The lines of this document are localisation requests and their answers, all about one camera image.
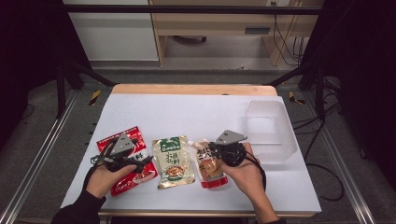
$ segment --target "white wall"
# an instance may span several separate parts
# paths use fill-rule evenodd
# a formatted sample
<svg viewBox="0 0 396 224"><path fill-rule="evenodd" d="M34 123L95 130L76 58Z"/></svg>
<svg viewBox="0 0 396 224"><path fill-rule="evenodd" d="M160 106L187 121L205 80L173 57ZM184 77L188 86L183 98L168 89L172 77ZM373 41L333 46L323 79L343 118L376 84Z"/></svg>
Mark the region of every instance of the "white wall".
<svg viewBox="0 0 396 224"><path fill-rule="evenodd" d="M147 0L64 0L65 4L147 5ZM69 13L90 61L158 61L148 13Z"/></svg>

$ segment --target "red food package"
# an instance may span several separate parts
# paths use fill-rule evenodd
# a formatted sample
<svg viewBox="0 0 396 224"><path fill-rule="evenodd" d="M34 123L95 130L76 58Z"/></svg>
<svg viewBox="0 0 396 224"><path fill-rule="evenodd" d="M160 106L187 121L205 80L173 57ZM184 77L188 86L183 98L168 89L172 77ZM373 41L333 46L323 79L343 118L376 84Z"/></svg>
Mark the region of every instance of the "red food package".
<svg viewBox="0 0 396 224"><path fill-rule="evenodd" d="M133 127L132 129L128 129L124 132L113 134L105 139L102 139L96 142L96 145L99 148L99 151L106 147L107 143L114 138L120 137L122 133L126 133L130 139L137 139L137 143L135 144L134 150L129 154L129 158L134 157L136 160L142 161L147 156L149 156L149 151L146 149L146 143L143 140L142 134L137 127ZM117 196L128 189L132 189L139 184L145 183L150 179L157 176L157 170L155 169L154 163L151 161L149 164L145 166L143 172L141 174L130 173L125 177L121 178L112 188L111 195Z"/></svg>

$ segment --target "black horizontal bar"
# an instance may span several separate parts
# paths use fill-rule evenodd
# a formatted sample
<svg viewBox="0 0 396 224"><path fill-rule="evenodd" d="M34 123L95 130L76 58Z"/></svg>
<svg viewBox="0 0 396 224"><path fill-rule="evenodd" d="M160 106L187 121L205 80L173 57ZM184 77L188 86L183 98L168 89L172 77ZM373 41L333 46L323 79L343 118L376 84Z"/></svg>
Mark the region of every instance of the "black horizontal bar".
<svg viewBox="0 0 396 224"><path fill-rule="evenodd" d="M236 7L236 6L132 6L132 5L45 5L44 9L84 13L205 13L321 15L338 12L321 7Z"/></svg>

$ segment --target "person's left hand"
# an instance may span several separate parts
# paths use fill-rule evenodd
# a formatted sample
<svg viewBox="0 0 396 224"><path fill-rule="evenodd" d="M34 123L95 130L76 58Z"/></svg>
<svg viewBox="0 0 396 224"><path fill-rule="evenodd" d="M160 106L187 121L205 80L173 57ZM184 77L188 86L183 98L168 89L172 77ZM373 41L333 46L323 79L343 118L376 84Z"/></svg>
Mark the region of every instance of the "person's left hand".
<svg viewBox="0 0 396 224"><path fill-rule="evenodd" d="M107 170L103 164L98 165L90 177L86 190L91 195L101 199L106 196L118 180L130 174L134 169L136 169L136 165L128 165L113 173Z"/></svg>

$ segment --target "snack bag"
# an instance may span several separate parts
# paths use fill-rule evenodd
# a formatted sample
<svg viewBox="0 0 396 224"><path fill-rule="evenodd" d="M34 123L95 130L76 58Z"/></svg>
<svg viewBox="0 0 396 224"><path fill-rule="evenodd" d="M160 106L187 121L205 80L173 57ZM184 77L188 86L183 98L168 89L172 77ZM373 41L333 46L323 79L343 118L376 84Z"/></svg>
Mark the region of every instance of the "snack bag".
<svg viewBox="0 0 396 224"><path fill-rule="evenodd" d="M194 148L194 161L204 189L212 189L228 183L227 176L222 172L218 159L212 156L207 141L199 143L189 141L188 145Z"/></svg>
<svg viewBox="0 0 396 224"><path fill-rule="evenodd" d="M154 160L161 181L158 189L167 189L195 181L187 137L171 137L152 141Z"/></svg>
<svg viewBox="0 0 396 224"><path fill-rule="evenodd" d="M122 133L126 133L127 136L132 139L137 139L137 143L135 144L134 150L129 154L129 158L134 157L136 160L142 161L146 157L149 156L149 151L146 148L145 141L143 140L142 134L137 127L133 127L132 129L128 129L121 133L116 133L111 135L103 140L96 142L96 145L99 148L99 151L106 147L107 143L114 138L120 137ZM155 169L154 163L151 161L149 164L145 166L141 174L130 173L125 177L121 178L110 190L112 196L117 196L128 189L132 189L139 184L145 183L150 179L157 176L157 170Z"/></svg>

